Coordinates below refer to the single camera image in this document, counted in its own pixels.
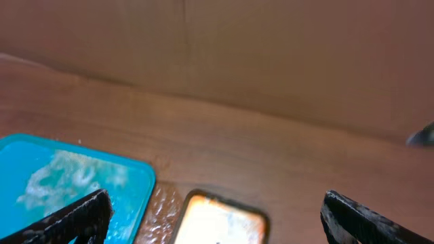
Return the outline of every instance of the wooden table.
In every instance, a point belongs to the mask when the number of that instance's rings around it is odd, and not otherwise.
[[[151,206],[203,188],[260,207],[270,243],[326,243],[319,209],[328,189],[434,239],[432,150],[2,57],[0,136],[13,133],[149,162]],[[156,221],[170,229],[175,219]]]

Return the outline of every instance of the spilled liquid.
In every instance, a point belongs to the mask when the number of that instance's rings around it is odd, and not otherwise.
[[[4,150],[0,152],[0,160],[5,156]],[[105,243],[131,243],[134,238],[134,225],[141,219],[139,210],[143,202],[143,189],[149,183],[146,172],[139,168],[126,167],[64,150],[44,150],[51,155],[39,157],[38,160],[49,161],[43,167],[32,171],[25,181],[25,187],[16,195],[12,207],[17,218],[13,226],[14,231],[58,211],[99,188],[105,188],[111,196],[115,211]],[[20,172],[26,171],[25,169],[23,163],[22,167],[15,170]]]

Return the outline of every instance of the wooden surface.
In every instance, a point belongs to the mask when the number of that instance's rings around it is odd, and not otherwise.
[[[258,206],[271,243],[326,243],[328,189],[434,239],[431,150],[0,59],[0,136],[12,133],[147,161],[177,201],[200,187]]]
[[[403,142],[433,119],[434,1],[2,0],[0,51]]]

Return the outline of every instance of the brown wall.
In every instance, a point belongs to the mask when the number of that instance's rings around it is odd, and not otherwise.
[[[0,52],[403,142],[432,118],[434,1],[0,1]]]

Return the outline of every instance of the turquoise plastic tray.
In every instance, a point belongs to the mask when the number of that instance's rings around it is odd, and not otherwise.
[[[146,163],[25,134],[0,140],[0,238],[98,188],[115,214],[105,243],[132,243],[155,184]]]

